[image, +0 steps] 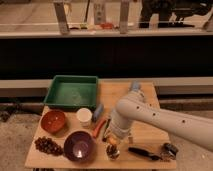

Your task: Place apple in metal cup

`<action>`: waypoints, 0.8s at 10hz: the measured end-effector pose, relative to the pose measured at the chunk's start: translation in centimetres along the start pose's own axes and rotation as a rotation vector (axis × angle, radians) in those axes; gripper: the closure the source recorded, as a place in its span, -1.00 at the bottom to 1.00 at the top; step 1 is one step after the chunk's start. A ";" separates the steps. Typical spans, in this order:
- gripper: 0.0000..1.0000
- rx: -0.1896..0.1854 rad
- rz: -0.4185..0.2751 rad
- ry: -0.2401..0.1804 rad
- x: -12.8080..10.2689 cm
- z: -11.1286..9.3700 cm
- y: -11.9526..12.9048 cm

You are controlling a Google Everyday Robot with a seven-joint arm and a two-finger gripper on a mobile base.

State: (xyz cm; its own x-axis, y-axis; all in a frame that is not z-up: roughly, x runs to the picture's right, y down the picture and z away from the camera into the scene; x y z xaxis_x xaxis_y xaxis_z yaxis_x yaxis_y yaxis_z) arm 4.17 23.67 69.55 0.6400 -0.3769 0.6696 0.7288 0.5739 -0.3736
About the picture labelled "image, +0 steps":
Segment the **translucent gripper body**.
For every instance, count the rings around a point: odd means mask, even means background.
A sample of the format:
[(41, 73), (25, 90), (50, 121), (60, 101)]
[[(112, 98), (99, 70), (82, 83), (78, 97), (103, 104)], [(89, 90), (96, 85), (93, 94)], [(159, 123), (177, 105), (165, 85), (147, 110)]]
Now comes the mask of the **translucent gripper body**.
[(119, 137), (119, 136), (115, 135), (113, 132), (108, 131), (106, 133), (106, 142), (107, 143), (109, 143), (108, 138), (110, 138), (110, 137), (117, 140), (117, 143), (118, 143), (117, 145), (121, 144), (125, 140), (125, 137)]

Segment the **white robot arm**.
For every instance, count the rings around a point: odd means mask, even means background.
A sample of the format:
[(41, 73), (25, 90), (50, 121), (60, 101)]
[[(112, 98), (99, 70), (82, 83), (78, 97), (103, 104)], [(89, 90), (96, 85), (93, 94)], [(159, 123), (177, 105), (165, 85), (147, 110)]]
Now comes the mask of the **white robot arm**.
[(109, 131), (124, 139), (134, 121), (145, 122), (213, 152), (213, 119), (149, 106), (140, 91), (130, 91), (114, 106)]

